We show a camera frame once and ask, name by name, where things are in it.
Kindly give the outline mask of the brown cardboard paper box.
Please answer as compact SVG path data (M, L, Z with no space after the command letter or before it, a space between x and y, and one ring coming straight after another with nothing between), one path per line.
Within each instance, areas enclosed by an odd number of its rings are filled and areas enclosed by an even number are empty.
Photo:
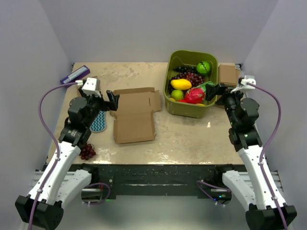
M114 117L113 137L117 144L155 139L154 113L161 111L161 97L154 87L115 90L119 95Z

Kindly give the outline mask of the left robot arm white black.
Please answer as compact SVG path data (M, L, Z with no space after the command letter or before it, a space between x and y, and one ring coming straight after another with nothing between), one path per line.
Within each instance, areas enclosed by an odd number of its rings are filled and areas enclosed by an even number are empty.
M90 126L101 111L116 111L119 95L107 91L109 100L105 101L100 91L93 95L81 92L80 97L69 103L68 117L59 139L55 141L55 153L42 176L27 196L19 196L16 209L28 229L33 226L46 230L58 227L64 208L84 188L109 185L100 182L98 169L83 165L66 183L63 182L73 161L86 146L91 135Z

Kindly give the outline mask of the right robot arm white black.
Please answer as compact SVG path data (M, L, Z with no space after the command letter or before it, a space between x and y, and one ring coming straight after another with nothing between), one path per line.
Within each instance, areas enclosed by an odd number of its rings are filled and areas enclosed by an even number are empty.
M266 145L255 128L259 104L244 97L244 88L254 89L255 85L247 83L236 90L225 84L209 84L205 99L210 101L220 96L217 104L224 107L231 124L230 142L243 161L252 186L248 186L230 165L217 167L213 181L219 188L226 187L238 199L251 230L286 230L297 211L294 206L287 205L274 182L265 158Z

